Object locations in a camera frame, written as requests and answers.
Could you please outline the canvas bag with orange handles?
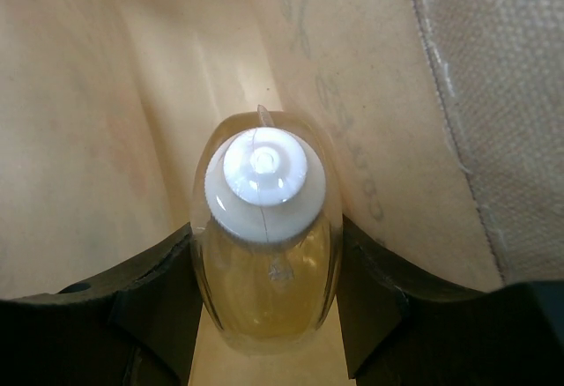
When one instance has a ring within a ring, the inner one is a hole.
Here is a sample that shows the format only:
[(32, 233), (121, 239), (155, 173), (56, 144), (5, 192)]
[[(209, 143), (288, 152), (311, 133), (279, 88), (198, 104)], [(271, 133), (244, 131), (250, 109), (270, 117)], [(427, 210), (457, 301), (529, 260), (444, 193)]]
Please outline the canvas bag with orange handles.
[[(190, 225), (197, 164), (265, 107), (327, 137), (344, 223), (490, 293), (563, 284), (563, 0), (1, 0), (1, 301)], [(359, 385), (338, 298), (307, 342), (185, 385)]]

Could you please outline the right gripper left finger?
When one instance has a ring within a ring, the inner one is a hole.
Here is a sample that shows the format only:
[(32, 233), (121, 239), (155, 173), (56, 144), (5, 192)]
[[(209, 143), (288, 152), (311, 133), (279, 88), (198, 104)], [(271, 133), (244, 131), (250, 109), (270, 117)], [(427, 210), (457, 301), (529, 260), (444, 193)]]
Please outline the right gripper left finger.
[(185, 385), (202, 298), (185, 225), (59, 293), (1, 301), (3, 385)]

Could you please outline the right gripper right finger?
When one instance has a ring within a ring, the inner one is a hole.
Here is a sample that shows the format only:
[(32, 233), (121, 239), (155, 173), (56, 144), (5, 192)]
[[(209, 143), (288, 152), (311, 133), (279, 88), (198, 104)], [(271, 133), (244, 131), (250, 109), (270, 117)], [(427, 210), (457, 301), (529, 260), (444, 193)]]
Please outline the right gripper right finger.
[(490, 293), (422, 270), (344, 223), (338, 313), (359, 385), (560, 385), (563, 284)]

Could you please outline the yellow liquid clear bottle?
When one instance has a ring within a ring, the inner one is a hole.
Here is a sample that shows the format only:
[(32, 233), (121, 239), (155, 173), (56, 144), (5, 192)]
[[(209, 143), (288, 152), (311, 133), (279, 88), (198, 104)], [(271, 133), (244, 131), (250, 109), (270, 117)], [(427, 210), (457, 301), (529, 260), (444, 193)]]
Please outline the yellow liquid clear bottle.
[(197, 164), (192, 262), (221, 337), (246, 354), (310, 340), (336, 294), (343, 214), (327, 137), (258, 107), (228, 117)]

